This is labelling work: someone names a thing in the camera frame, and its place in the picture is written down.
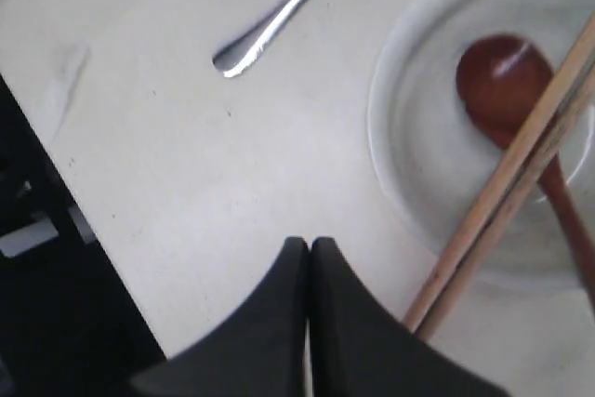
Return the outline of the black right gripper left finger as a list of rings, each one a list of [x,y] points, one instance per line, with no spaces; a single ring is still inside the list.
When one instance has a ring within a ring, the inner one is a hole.
[[[309,249],[285,239],[266,275],[223,323],[131,379],[139,396],[303,396]]]

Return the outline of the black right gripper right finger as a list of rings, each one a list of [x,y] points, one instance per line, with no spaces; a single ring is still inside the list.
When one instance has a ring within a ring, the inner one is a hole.
[[[414,337],[371,295],[329,237],[310,254],[309,326],[317,396],[505,396]]]

